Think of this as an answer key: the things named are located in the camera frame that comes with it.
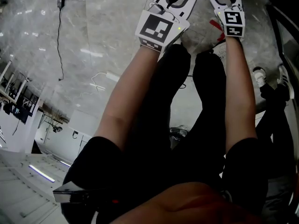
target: wall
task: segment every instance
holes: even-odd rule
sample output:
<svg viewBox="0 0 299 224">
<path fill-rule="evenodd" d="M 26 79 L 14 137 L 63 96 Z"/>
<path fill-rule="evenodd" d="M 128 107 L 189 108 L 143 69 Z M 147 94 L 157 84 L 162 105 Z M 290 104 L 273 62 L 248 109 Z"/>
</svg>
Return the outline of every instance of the wall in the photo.
<svg viewBox="0 0 299 224">
<path fill-rule="evenodd" d="M 35 137 L 36 142 L 38 142 L 43 146 L 43 148 L 49 150 L 53 154 L 69 161 L 70 163 L 73 163 L 79 153 L 82 139 L 84 141 L 88 141 L 89 137 L 83 137 L 83 135 L 79 133 L 75 134 L 74 138 L 76 139 L 73 139 L 72 135 L 74 130 L 70 129 L 67 124 L 61 125 L 63 130 L 58 133 L 53 132 L 52 126 L 49 127 L 45 124 L 46 123 L 44 122 L 38 129 Z M 46 141 L 43 144 L 43 141 L 40 140 L 40 138 L 44 136 L 47 128 L 49 128 L 49 132 L 46 136 Z"/>
<path fill-rule="evenodd" d="M 84 136 L 91 138 L 96 132 L 99 123 L 100 121 L 94 116 L 74 110 L 69 122 L 69 127 L 83 134 Z"/>
<path fill-rule="evenodd" d="M 37 109 L 40 104 L 41 101 L 38 100 L 32 117 L 29 116 L 27 118 L 26 124 L 20 121 L 19 125 L 19 120 L 13 114 L 6 114 L 2 106 L 0 110 L 0 126 L 6 140 L 6 144 L 3 146 L 4 149 L 12 152 L 31 153 L 33 137 L 35 136 L 38 123 L 42 116 L 40 112 L 37 114 Z"/>
</svg>

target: wire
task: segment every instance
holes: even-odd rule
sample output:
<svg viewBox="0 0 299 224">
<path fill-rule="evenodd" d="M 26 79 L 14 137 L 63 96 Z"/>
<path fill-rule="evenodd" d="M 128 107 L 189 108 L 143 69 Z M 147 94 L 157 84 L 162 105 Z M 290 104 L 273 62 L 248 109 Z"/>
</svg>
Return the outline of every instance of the wire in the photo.
<svg viewBox="0 0 299 224">
<path fill-rule="evenodd" d="M 19 80 L 19 75 L 21 75 L 21 76 L 23 76 L 24 78 L 26 78 L 26 76 L 24 76 L 23 73 L 19 72 L 17 78 L 16 78 L 11 84 L 15 84 L 15 82 L 16 82 L 17 80 Z"/>
<path fill-rule="evenodd" d="M 64 79 L 64 68 L 62 65 L 62 59 L 61 59 L 61 55 L 59 52 L 59 30 L 60 30 L 60 26 L 61 26 L 61 8 L 59 9 L 59 26 L 58 26 L 58 36 L 57 36 L 57 51 L 58 51 L 58 55 L 60 58 L 60 64 L 61 64 L 61 72 L 62 72 L 62 78 L 59 78 L 58 81 L 62 81 Z"/>
<path fill-rule="evenodd" d="M 184 87 L 180 88 L 181 90 L 187 87 L 187 85 L 185 85 L 185 84 L 182 84 L 182 85 L 184 85 Z"/>
<path fill-rule="evenodd" d="M 14 135 L 14 133 L 15 133 L 15 132 L 17 131 L 17 129 L 18 129 L 19 122 L 20 122 L 20 120 L 18 121 L 17 127 L 15 128 L 15 131 L 13 132 L 13 135 Z"/>
<path fill-rule="evenodd" d="M 187 86 L 187 85 L 185 85 L 185 84 L 182 84 L 182 85 L 184 85 L 184 87 L 183 87 L 183 88 L 180 88 L 180 89 L 184 89 L 184 88 L 186 88 L 186 86 Z"/>
<path fill-rule="evenodd" d="M 98 74 L 96 74 L 95 76 L 92 77 L 92 81 L 95 85 L 95 88 L 97 89 L 97 93 L 99 92 L 98 85 L 95 83 L 95 81 L 93 79 L 96 78 L 99 74 L 106 75 L 106 73 L 105 72 L 99 72 Z"/>
</svg>

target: foot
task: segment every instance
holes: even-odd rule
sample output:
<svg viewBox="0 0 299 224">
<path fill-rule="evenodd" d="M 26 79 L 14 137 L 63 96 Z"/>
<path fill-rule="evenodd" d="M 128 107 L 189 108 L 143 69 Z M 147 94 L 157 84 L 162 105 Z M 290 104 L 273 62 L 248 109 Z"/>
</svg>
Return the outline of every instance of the foot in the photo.
<svg viewBox="0 0 299 224">
<path fill-rule="evenodd" d="M 213 54 L 216 54 L 220 57 L 220 59 L 224 59 L 226 57 L 226 42 L 225 40 L 219 42 L 213 49 Z"/>
<path fill-rule="evenodd" d="M 265 84 L 267 84 L 267 77 L 266 77 L 266 72 L 264 69 L 260 68 L 260 67 L 255 67 L 253 69 L 253 74 L 254 74 L 254 78 L 256 79 L 256 82 L 258 84 L 258 87 L 262 87 Z"/>
<path fill-rule="evenodd" d="M 178 38 L 174 43 L 174 44 L 179 44 L 179 45 L 183 45 L 183 42 L 182 42 L 182 39 L 181 38 Z"/>
<path fill-rule="evenodd" d="M 279 66 L 279 72 L 280 72 L 280 78 L 277 79 L 277 83 L 287 87 L 290 93 L 290 99 L 294 99 L 295 98 L 294 88 L 291 84 L 288 72 L 284 67 L 284 65 Z"/>
</svg>

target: black cable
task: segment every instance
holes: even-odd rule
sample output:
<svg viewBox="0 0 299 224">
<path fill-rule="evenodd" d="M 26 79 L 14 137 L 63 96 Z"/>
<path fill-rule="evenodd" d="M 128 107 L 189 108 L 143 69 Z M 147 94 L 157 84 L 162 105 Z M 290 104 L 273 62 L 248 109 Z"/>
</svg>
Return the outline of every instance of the black cable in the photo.
<svg viewBox="0 0 299 224">
<path fill-rule="evenodd" d="M 19 122 L 20 122 L 20 120 L 18 121 L 18 124 L 17 124 L 17 127 L 15 128 L 15 131 L 14 131 L 14 133 L 15 133 L 15 132 L 17 131 L 17 129 L 18 129 Z"/>
<path fill-rule="evenodd" d="M 186 88 L 186 86 L 187 86 L 187 85 L 185 85 L 185 84 L 182 84 L 182 85 L 184 85 L 184 87 L 183 87 L 183 88 L 180 88 L 180 89 L 184 89 L 184 88 Z"/>
<path fill-rule="evenodd" d="M 58 81 L 62 81 L 64 79 L 64 68 L 63 68 L 63 65 L 62 65 L 61 55 L 60 55 L 60 52 L 59 52 L 59 30 L 60 30 L 60 25 L 61 25 L 60 15 L 61 15 L 61 9 L 59 9 L 59 26 L 58 26 L 58 36 L 57 36 L 57 51 L 58 51 L 58 55 L 59 55 L 59 58 L 60 58 L 62 78 L 59 78 Z"/>
<path fill-rule="evenodd" d="M 187 77 L 193 77 L 193 76 L 192 76 L 192 75 L 188 75 Z M 183 87 L 183 88 L 180 88 L 180 89 L 184 89 L 184 88 L 187 87 L 187 85 L 185 85 L 185 84 L 182 84 L 182 85 L 184 85 L 184 87 Z"/>
</svg>

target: fluorescent light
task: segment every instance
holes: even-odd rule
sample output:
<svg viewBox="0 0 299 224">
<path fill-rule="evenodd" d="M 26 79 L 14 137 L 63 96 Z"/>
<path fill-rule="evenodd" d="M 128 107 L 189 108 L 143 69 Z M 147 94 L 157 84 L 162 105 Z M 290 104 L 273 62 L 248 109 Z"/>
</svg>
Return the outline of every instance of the fluorescent light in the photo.
<svg viewBox="0 0 299 224">
<path fill-rule="evenodd" d="M 87 49 L 80 49 L 80 51 L 82 51 L 84 53 L 88 53 L 88 54 L 90 54 L 92 56 L 95 56 L 95 57 L 103 57 L 104 56 L 103 53 L 91 52 L 91 51 L 89 51 Z"/>
<path fill-rule="evenodd" d="M 38 172 L 41 176 L 45 177 L 50 182 L 55 182 L 55 180 L 53 178 L 50 178 L 48 175 L 44 174 L 42 171 L 38 170 L 36 167 L 29 165 L 29 168 L 32 168 L 34 171 Z"/>
<path fill-rule="evenodd" d="M 67 163 L 65 163 L 65 162 L 62 162 L 62 161 L 60 161 L 61 163 L 63 163 L 63 164 L 65 164 L 66 166 L 69 166 L 70 167 L 70 165 L 69 164 L 67 164 Z"/>
<path fill-rule="evenodd" d="M 101 88 L 101 90 L 105 90 L 106 88 L 105 87 L 103 87 L 103 86 L 99 86 L 99 85 L 96 85 L 96 84 L 93 84 L 93 83 L 89 83 L 90 85 L 92 85 L 92 86 L 95 86 L 95 87 L 98 87 L 98 88 Z"/>
</svg>

